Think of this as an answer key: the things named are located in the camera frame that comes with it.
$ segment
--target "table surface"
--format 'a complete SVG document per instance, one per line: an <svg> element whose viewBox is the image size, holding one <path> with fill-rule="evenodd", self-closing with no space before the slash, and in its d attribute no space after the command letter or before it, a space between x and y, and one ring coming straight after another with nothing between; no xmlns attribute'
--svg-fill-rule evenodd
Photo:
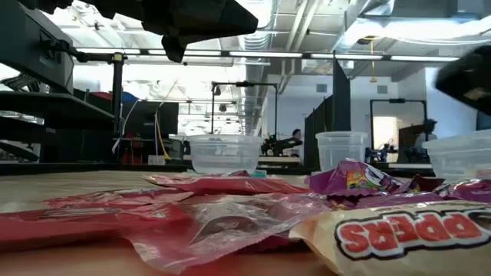
<svg viewBox="0 0 491 276"><path fill-rule="evenodd" d="M111 189L154 187L141 179L155 172L72 172L0 177L0 212L43 209L43 199ZM285 180L303 186L304 176ZM165 275L144 264L129 244L79 245L0 255L2 276ZM193 275L289 276L332 273L311 252L231 255L183 273Z"/></svg>

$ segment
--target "metal pole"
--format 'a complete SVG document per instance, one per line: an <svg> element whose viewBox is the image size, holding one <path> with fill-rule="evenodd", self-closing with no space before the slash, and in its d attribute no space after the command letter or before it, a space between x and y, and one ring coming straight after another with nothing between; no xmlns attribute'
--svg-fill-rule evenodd
<svg viewBox="0 0 491 276"><path fill-rule="evenodd" d="M113 75L113 106L114 115L114 134L120 136L120 113L121 113L121 94L123 93L123 65L124 54L114 53L113 60L114 75Z"/></svg>
<svg viewBox="0 0 491 276"><path fill-rule="evenodd" d="M371 135L371 149L375 150L375 142L374 142L374 101L370 100L370 135Z"/></svg>
<svg viewBox="0 0 491 276"><path fill-rule="evenodd" d="M275 137L278 140L278 85L275 88Z"/></svg>
<svg viewBox="0 0 491 276"><path fill-rule="evenodd" d="M215 89L216 89L216 87L214 87L212 89L212 132L211 132L211 134L215 133L215 129L213 126L213 124L215 123Z"/></svg>

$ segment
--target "candy wrapper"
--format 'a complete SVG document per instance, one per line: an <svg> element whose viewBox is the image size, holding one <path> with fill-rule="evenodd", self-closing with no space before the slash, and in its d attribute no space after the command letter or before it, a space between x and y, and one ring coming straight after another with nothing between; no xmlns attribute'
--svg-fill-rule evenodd
<svg viewBox="0 0 491 276"><path fill-rule="evenodd" d="M491 203L491 179L468 179L447 182L433 192L446 199Z"/></svg>
<svg viewBox="0 0 491 276"><path fill-rule="evenodd" d="M162 189L126 189L105 192L92 192L86 195L74 195L44 200L53 208L66 207L105 207L105 206L143 206L179 202L192 196L192 192L183 192L176 188Z"/></svg>
<svg viewBox="0 0 491 276"><path fill-rule="evenodd" d="M258 244L328 211L318 195L194 196L179 203L193 219L127 235L152 267L180 273Z"/></svg>
<svg viewBox="0 0 491 276"><path fill-rule="evenodd" d="M172 204L48 209L0 215L0 251L117 238L189 218Z"/></svg>
<svg viewBox="0 0 491 276"><path fill-rule="evenodd" d="M341 161L336 169L310 176L305 180L319 194L329 196L369 196L393 192L402 182L363 162Z"/></svg>
<svg viewBox="0 0 491 276"><path fill-rule="evenodd" d="M196 194L255 195L262 193L309 193L310 189L295 187L283 179L257 179L248 176L144 176L158 186L172 187Z"/></svg>
<svg viewBox="0 0 491 276"><path fill-rule="evenodd" d="M326 212L290 232L340 276L491 274L491 205L446 201Z"/></svg>

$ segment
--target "fluorescent light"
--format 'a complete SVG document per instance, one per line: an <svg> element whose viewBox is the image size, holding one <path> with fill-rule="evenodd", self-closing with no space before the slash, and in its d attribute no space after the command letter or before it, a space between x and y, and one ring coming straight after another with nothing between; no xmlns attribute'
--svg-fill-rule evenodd
<svg viewBox="0 0 491 276"><path fill-rule="evenodd" d="M197 56L197 57L219 57L222 53L220 51L195 51L187 50L184 52L184 56Z"/></svg>
<svg viewBox="0 0 491 276"><path fill-rule="evenodd" d="M336 58L346 61L381 61L384 56L375 54L336 54Z"/></svg>
<svg viewBox="0 0 491 276"><path fill-rule="evenodd" d="M318 58L318 59L333 59L334 55L333 54L311 54L311 58Z"/></svg>
<svg viewBox="0 0 491 276"><path fill-rule="evenodd" d="M124 54L139 54L139 49L114 49L114 48L78 48L79 51L90 54L114 54L116 52Z"/></svg>
<svg viewBox="0 0 491 276"><path fill-rule="evenodd" d="M451 62L458 57L414 57L414 56L392 56L392 61L419 61L419 62Z"/></svg>
<svg viewBox="0 0 491 276"><path fill-rule="evenodd" d="M301 58L302 53L268 52L268 51L230 51L231 57L238 58Z"/></svg>
<svg viewBox="0 0 491 276"><path fill-rule="evenodd" d="M148 54L165 55L165 50L148 50Z"/></svg>

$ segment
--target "cubicle wall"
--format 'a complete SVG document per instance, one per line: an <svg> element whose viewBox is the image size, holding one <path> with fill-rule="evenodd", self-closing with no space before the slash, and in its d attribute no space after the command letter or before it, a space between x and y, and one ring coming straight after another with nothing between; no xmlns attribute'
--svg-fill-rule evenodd
<svg viewBox="0 0 491 276"><path fill-rule="evenodd" d="M351 130L351 87L341 66L334 61L333 94L305 119L304 165L320 170L315 134Z"/></svg>

